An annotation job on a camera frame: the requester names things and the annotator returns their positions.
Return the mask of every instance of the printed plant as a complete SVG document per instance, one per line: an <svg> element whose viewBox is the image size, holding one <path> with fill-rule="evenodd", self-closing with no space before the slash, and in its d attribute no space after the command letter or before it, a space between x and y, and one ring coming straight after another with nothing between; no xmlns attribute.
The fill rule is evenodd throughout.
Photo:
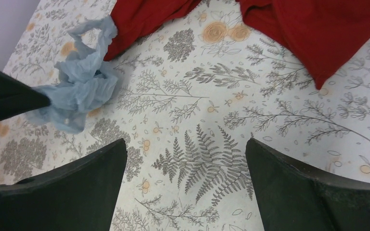
<svg viewBox="0 0 370 231"><path fill-rule="evenodd" d="M112 143L118 139L124 139L128 145L131 141L130 135L120 130L116 120L100 119L91 130L90 135L96 139L96 142L87 148L89 153L94 152L107 144ZM144 162L139 149L134 147L127 148L127 165L125 167L124 175L127 181L130 182L134 177L138 176L141 170L141 164Z"/></svg>
<svg viewBox="0 0 370 231"><path fill-rule="evenodd" d="M205 222L213 223L219 218L218 211L211 206L199 212L194 211L193 205L182 205L176 200L173 200L168 206L158 206L163 201L162 195L151 200L135 200L147 210L146 217L141 216L135 210L133 213L125 213L121 209L117 209L113 219L117 230L124 230L126 227L137 228L132 230L149 230L149 223L161 226L165 220L168 221L170 227L179 230L180 220L186 221L188 225L203 226Z"/></svg>
<svg viewBox="0 0 370 231"><path fill-rule="evenodd" d="M195 79L199 83L213 82L217 87L233 89L239 87L240 82L257 84L255 80L260 76L249 69L244 69L238 66L231 69L226 65L218 63L209 68L209 70L202 67L195 67L192 71L188 71L184 77Z"/></svg>
<svg viewBox="0 0 370 231"><path fill-rule="evenodd" d="M307 88L313 81L305 68L299 61L288 61L289 52L272 39L260 39L261 43L267 47L267 51L273 56L264 54L264 49L258 44L248 45L246 49L252 53L246 59L251 62L251 66L257 66L267 60L271 61L272 70L267 74L267 87L260 89L263 96L273 94L281 95L287 90L295 87L299 89Z"/></svg>
<svg viewBox="0 0 370 231"><path fill-rule="evenodd" d="M306 141L309 145L313 141L320 141L324 136L334 135L335 137L342 138L349 133L354 133L370 142L370 139L362 134L335 123L333 119L337 113L333 112L331 108L324 110L324 103L306 100L303 109L300 111L293 110L290 101L276 99L275 103L277 103L277 109L279 110L277 114L265 113L264 108L253 106L244 107L243 112L245 116L241 116L238 111L231 112L224 117L225 125L229 129L235 129L239 126L246 125L249 120L256 122L253 126L256 131L265 131L271 123L276 123L279 117L283 117L283 124L277 126L277 132L283 137L287 135L290 128L319 124L314 131L309 132Z"/></svg>
<svg viewBox="0 0 370 231"><path fill-rule="evenodd" d="M141 114L148 108L153 108L152 112L155 114L169 111L171 121L174 123L181 123L184 119L196 115L196 111L200 111L198 102L204 97L192 95L192 86L188 81L177 82L167 79L161 83L149 70L143 71L139 80L136 91L127 86L121 88L118 109L128 110L131 115ZM179 99L191 102L174 106Z"/></svg>
<svg viewBox="0 0 370 231"><path fill-rule="evenodd" d="M171 62L184 62L190 53L195 50L194 41L195 36L192 29L177 31L168 39L164 51L168 52L168 59Z"/></svg>
<svg viewBox="0 0 370 231"><path fill-rule="evenodd" d="M181 188L185 182L185 193L202 182L197 195L196 203L208 192L212 193L212 205L216 206L227 195L245 189L252 199L253 187L251 184L246 158L238 145L229 134L219 127L223 144L217 144L213 136L202 131L197 125L197 139L195 144L188 132L185 132L185 150L179 146L178 139L173 143L173 152L165 150L160 154L152 167L162 170L168 175L171 182L178 176L177 186Z"/></svg>
<svg viewBox="0 0 370 231"><path fill-rule="evenodd" d="M42 169L46 151L46 145L39 138L8 142L0 156L3 173L14 176L15 182L31 177L33 169Z"/></svg>
<svg viewBox="0 0 370 231"><path fill-rule="evenodd" d="M125 74L125 70L122 68L123 66L129 66L132 68L133 71L135 71L138 66L146 67L149 64L154 66L160 66L164 62L164 60L161 57L158 57L156 55L150 55L145 58L141 58L140 55L141 54L138 54L134 58L126 56L121 60L118 60L118 63L114 67L114 70L118 70L121 73Z"/></svg>

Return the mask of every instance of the blue plastic bag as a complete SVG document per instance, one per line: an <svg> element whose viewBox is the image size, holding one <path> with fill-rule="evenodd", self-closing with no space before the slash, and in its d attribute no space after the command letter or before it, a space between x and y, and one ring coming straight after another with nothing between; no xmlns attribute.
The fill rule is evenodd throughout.
<svg viewBox="0 0 370 231"><path fill-rule="evenodd" d="M93 49L82 42L81 35L95 28L101 31ZM49 97L51 106L27 112L26 117L35 124L52 122L58 130L80 133L87 113L110 99L119 79L110 63L103 61L112 38L117 36L117 28L108 15L81 24L69 35L74 38L77 51L54 66L59 70L60 83L34 88Z"/></svg>

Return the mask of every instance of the fern print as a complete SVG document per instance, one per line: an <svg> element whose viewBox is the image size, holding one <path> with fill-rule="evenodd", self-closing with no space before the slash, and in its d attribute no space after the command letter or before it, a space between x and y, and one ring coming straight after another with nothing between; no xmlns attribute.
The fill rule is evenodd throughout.
<svg viewBox="0 0 370 231"><path fill-rule="evenodd" d="M327 110L324 111L324 103L306 100L303 105L304 108L300 111L293 110L290 101L276 99L275 103L277 103L277 109L279 110L277 114L266 114L264 108L253 106L244 107L243 112L246 114L245 116L241 116L238 111L230 112L224 117L225 125L229 129L235 129L239 126L246 125L247 121L250 120L251 122L257 122L253 126L256 131L265 131L271 123L277 122L277 118L284 117L283 125L277 126L277 132L282 137L287 135L290 128L309 126L311 124L325 125L324 127L317 127L314 131L309 132L306 141L309 145L313 141L320 141L324 136L334 135L335 137L342 138L349 133L354 133L370 142L370 139L362 134L335 123L333 119L337 113L333 112L331 108L327 108Z"/></svg>
<svg viewBox="0 0 370 231"><path fill-rule="evenodd" d="M131 87L120 90L117 108L128 110L131 115L141 114L148 108L153 108L155 114L168 111L171 121L176 124L200 111L198 103L206 97L191 94L192 86L189 81L165 80L161 83L156 77L149 70L143 71L136 91ZM174 106L179 99L189 100L190 103Z"/></svg>
<svg viewBox="0 0 370 231"><path fill-rule="evenodd" d="M192 226L203 226L204 222L213 223L219 218L218 211L211 206L200 210L199 213L193 211L195 208L192 205L181 205L176 200L173 200L169 206L158 207L161 198L162 195L151 200L139 201L135 199L136 202L147 209L146 215L151 220L150 223L157 226L162 225L163 221L167 220L170 227L179 230L180 219Z"/></svg>
<svg viewBox="0 0 370 231"><path fill-rule="evenodd" d="M202 131L197 125L197 143L188 132L185 132L185 150L182 149L175 138L173 152L166 149L165 155L160 154L152 167L162 170L168 175L171 182L178 175L177 186L185 182L185 193L188 193L198 182L202 182L197 195L196 203L208 192L213 191L211 203L217 206L227 195L247 190L249 197L253 198L253 187L246 158L237 149L238 145L226 131L219 127L223 145L220 147L213 140L213 136Z"/></svg>
<svg viewBox="0 0 370 231"><path fill-rule="evenodd" d="M241 82L258 84L255 80L260 76L249 69L239 66L231 69L226 65L218 63L209 68L209 70L205 70L202 67L195 67L192 71L188 71L184 77L191 80L195 79L199 83L213 82L217 87L233 89L239 87Z"/></svg>
<svg viewBox="0 0 370 231"><path fill-rule="evenodd" d="M248 45L246 50L251 53L246 59L251 62L251 66L257 66L267 60L271 61L272 70L267 74L267 87L260 89L260 93L269 97L273 94L281 95L287 90L295 87L299 89L307 88L313 81L299 61L288 61L286 48L280 46L272 39L260 39L263 46L267 47L267 52L272 55L264 54L261 45Z"/></svg>

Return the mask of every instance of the red cloth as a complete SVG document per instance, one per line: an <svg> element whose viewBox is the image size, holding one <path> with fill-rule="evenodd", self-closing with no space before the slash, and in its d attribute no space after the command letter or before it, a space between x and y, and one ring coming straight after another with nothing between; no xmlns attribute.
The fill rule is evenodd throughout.
<svg viewBox="0 0 370 231"><path fill-rule="evenodd" d="M288 48L320 89L370 38L370 0L236 0L243 21Z"/></svg>
<svg viewBox="0 0 370 231"><path fill-rule="evenodd" d="M110 61L140 37L155 32L163 23L186 16L201 0L118 0L111 18L118 34L108 46Z"/></svg>

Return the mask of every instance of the fern leaf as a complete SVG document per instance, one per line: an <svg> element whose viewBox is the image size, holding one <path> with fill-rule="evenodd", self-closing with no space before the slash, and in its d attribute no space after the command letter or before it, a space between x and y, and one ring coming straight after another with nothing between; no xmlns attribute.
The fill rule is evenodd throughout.
<svg viewBox="0 0 370 231"><path fill-rule="evenodd" d="M207 167L208 165L202 162L194 163L192 165L191 172L185 184L185 194L188 193L189 189L191 189L194 184L196 184L202 179L202 177L206 175Z"/></svg>
<svg viewBox="0 0 370 231"><path fill-rule="evenodd" d="M225 70L226 73L228 73L229 75L231 75L233 73L232 70L229 67L227 67L223 64L220 64L220 63L218 63L218 65L221 66L223 68L223 70Z"/></svg>
<svg viewBox="0 0 370 231"><path fill-rule="evenodd" d="M237 192L241 190L241 184L243 183L243 177L241 177L241 173L239 177L234 180L228 180L225 183L221 183L215 193L213 194L212 198L212 205L217 206L218 203L227 195L233 192Z"/></svg>
<svg viewBox="0 0 370 231"><path fill-rule="evenodd" d="M202 131L200 124L197 125L197 135L202 160L211 163L214 157L220 154L220 152L214 152L219 147L210 147L215 141L211 140L211 137Z"/></svg>
<svg viewBox="0 0 370 231"><path fill-rule="evenodd" d="M200 159L198 148L191 140L191 137L188 135L187 131L185 131L185 157L187 161L197 161Z"/></svg>
<svg viewBox="0 0 370 231"><path fill-rule="evenodd" d="M173 141L173 159L176 162L184 161L184 151L181 149L178 143L178 138L175 137L175 140Z"/></svg>
<svg viewBox="0 0 370 231"><path fill-rule="evenodd" d="M181 187L182 180L189 174L191 170L190 164L187 162L179 163L179 174L178 174L178 188Z"/></svg>
<svg viewBox="0 0 370 231"><path fill-rule="evenodd" d="M200 187L197 196L196 204L209 190L213 189L214 186L220 184L225 180L225 171L220 166L210 165L206 169L206 177Z"/></svg>

